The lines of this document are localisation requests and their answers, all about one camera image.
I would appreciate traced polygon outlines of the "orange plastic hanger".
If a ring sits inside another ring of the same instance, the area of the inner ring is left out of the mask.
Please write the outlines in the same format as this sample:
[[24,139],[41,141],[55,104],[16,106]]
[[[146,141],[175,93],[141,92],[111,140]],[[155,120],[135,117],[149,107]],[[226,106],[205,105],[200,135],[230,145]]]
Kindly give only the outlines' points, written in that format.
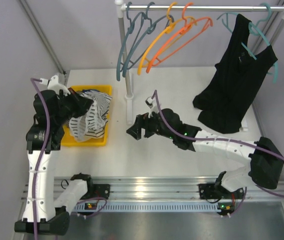
[[[197,20],[197,25],[193,25],[193,27],[191,28],[190,31],[188,31],[186,34],[184,34],[176,43],[174,43],[171,47],[169,47],[163,54],[161,54],[158,58],[159,59],[163,59],[164,57],[167,57],[169,56],[171,53],[173,53],[175,50],[177,50],[176,53],[178,53],[180,50],[182,50],[184,47],[186,47],[189,43],[191,43],[193,40],[195,40],[196,38],[198,38],[201,34],[203,34],[205,31],[207,31],[208,29],[212,28],[213,27],[213,20],[211,17],[209,16],[203,16],[203,17],[200,17],[200,18],[195,18]],[[184,26],[184,22],[180,22],[176,28],[174,29],[174,31],[170,34],[166,34],[166,35],[169,35],[170,38],[175,34],[177,33],[178,30],[180,30],[182,27]]]

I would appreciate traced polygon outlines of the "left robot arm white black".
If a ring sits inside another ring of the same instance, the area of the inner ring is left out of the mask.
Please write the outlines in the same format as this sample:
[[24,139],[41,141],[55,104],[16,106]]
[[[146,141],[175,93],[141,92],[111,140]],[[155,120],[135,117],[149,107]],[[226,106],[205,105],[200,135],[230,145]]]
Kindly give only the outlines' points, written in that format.
[[17,233],[63,236],[76,205],[88,201],[107,201],[97,195],[96,185],[89,174],[71,177],[68,186],[54,198],[55,168],[65,134],[63,126],[73,117],[81,117],[93,105],[89,98],[74,90],[56,93],[43,90],[34,96],[33,125],[26,134],[29,161],[29,182],[23,216],[15,222]]

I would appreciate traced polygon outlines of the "white black striped tank top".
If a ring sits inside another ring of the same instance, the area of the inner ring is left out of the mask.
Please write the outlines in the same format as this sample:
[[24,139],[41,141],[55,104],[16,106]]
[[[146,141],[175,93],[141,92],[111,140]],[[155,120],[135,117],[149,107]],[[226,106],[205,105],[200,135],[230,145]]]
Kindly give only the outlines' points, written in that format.
[[78,91],[77,93],[92,99],[94,103],[86,114],[81,117],[73,117],[68,121],[70,135],[79,143],[103,138],[112,97],[104,92]]

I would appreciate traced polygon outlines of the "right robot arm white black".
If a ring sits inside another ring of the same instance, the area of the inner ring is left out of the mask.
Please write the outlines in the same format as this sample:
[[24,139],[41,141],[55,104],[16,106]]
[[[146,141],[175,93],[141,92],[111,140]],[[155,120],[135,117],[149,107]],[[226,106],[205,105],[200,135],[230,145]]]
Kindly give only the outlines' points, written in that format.
[[221,172],[205,198],[224,199],[245,187],[274,190],[277,188],[284,161],[273,142],[260,137],[258,141],[234,142],[209,133],[200,127],[183,123],[178,114],[165,108],[160,113],[139,114],[126,133],[136,140],[153,135],[171,139],[182,150],[208,153],[241,163],[236,170]]

